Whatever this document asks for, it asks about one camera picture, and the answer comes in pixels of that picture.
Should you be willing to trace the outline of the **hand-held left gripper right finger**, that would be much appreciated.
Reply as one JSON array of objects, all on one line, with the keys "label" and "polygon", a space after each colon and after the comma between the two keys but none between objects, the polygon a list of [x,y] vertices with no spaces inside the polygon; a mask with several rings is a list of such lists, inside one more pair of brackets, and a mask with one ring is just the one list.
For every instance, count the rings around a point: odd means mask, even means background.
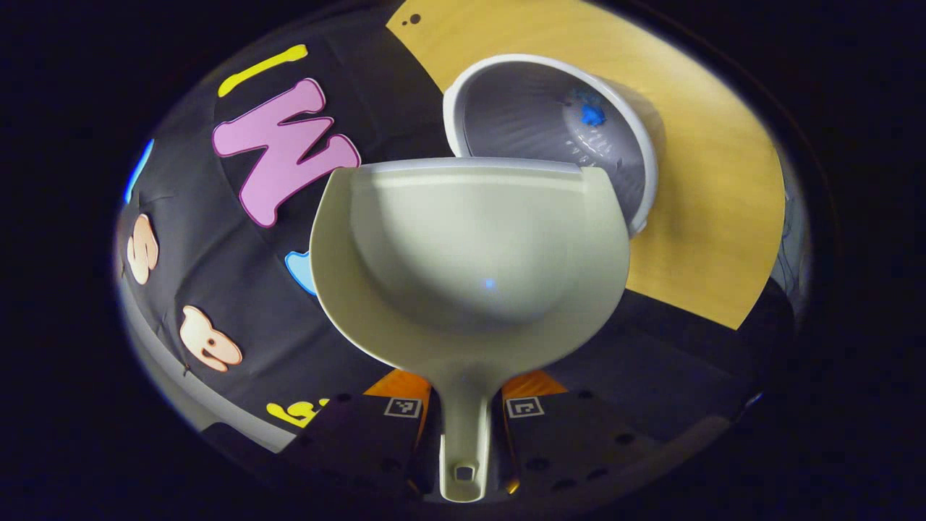
[{"label": "hand-held left gripper right finger", "polygon": [[664,477],[664,442],[591,390],[568,390],[543,370],[501,389],[496,491],[502,500],[608,501]]}]

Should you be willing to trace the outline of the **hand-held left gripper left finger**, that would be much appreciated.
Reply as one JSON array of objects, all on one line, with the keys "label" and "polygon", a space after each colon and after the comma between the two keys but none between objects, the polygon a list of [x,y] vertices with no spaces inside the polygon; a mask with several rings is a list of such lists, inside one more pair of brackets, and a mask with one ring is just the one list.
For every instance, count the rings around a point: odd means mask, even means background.
[{"label": "hand-held left gripper left finger", "polygon": [[434,489],[427,471],[431,385],[390,370],[359,394],[322,399],[301,431],[280,451],[299,477],[351,494],[420,500]]}]

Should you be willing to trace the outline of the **small grey dustpan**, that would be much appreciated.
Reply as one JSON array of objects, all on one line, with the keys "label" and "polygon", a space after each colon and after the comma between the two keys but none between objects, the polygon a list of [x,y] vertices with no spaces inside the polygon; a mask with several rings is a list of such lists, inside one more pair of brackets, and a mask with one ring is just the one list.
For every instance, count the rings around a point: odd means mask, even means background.
[{"label": "small grey dustpan", "polygon": [[483,500],[490,403],[576,352],[614,313],[629,231],[598,167],[430,158],[331,172],[310,233],[324,313],[442,403],[439,488]]}]

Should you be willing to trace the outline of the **grey plastic garbage bin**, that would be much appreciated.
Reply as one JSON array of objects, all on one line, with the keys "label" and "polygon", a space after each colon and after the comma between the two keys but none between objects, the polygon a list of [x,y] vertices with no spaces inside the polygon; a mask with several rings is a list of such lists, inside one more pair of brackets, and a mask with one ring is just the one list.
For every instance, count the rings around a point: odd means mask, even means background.
[{"label": "grey plastic garbage bin", "polygon": [[[604,124],[582,124],[582,105],[568,100],[575,88],[599,93]],[[497,55],[453,80],[443,94],[443,121],[457,157],[528,158],[602,169],[629,235],[644,231],[666,135],[654,103],[635,89],[552,57]]]}]

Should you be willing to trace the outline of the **wooden desktop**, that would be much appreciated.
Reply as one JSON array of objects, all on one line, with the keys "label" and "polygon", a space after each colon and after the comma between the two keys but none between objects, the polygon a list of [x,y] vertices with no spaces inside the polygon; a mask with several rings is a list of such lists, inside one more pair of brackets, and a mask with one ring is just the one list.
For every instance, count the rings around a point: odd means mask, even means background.
[{"label": "wooden desktop", "polygon": [[641,93],[666,141],[628,287],[728,329],[744,323],[776,261],[783,169],[760,119],[714,73],[585,0],[404,0],[386,27],[442,90],[481,59],[524,53]]}]

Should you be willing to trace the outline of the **black backdrop cloth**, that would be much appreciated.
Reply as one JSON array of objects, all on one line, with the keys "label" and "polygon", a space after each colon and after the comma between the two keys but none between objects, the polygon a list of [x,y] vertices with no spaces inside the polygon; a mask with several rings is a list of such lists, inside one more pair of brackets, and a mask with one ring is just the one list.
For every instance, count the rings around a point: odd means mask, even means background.
[{"label": "black backdrop cloth", "polygon": [[[368,162],[446,157],[438,101],[444,91],[386,23],[404,0],[373,0],[343,14],[292,21],[248,46],[182,96],[153,132],[148,161],[120,214],[122,276],[148,328],[171,354],[168,372],[213,402],[232,404],[263,435],[290,441],[303,423],[285,415],[335,391],[369,389],[390,370],[335,332],[315,297],[298,286],[284,257],[308,245],[326,178],[282,204],[280,221],[251,221],[240,187],[261,149],[231,157],[211,142],[222,122],[314,79],[326,96],[318,116],[331,120],[308,153],[345,135]],[[785,195],[784,234],[791,234],[799,188],[778,155]],[[543,370],[569,391],[587,389],[630,412],[653,436],[669,439],[711,407],[755,391],[758,363],[787,334],[791,299],[774,263],[770,278],[738,329],[631,290],[619,308],[644,329],[623,327]]]}]

